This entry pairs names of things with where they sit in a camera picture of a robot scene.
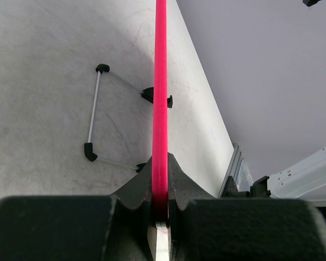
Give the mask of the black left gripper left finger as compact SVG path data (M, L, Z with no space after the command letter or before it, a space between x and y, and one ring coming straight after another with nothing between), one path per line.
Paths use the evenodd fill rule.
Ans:
M116 190L116 205L108 235L108 260L153 260L154 221L152 160Z

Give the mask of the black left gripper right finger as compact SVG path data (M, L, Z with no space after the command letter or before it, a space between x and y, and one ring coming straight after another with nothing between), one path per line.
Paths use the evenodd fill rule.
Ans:
M168 154L168 242L170 260L200 260L199 243L190 228L195 222L185 222L183 211L192 200L214 200L179 166L175 156Z

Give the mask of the pink framed whiteboard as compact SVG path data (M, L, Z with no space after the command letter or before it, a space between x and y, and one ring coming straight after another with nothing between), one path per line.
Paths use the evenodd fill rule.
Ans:
M152 139L153 215L157 247L168 247L167 2L156 1Z

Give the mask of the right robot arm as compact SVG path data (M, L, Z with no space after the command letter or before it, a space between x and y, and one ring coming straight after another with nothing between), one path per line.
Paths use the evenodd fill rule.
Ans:
M257 181L271 198L300 198L326 185L326 145L286 170Z

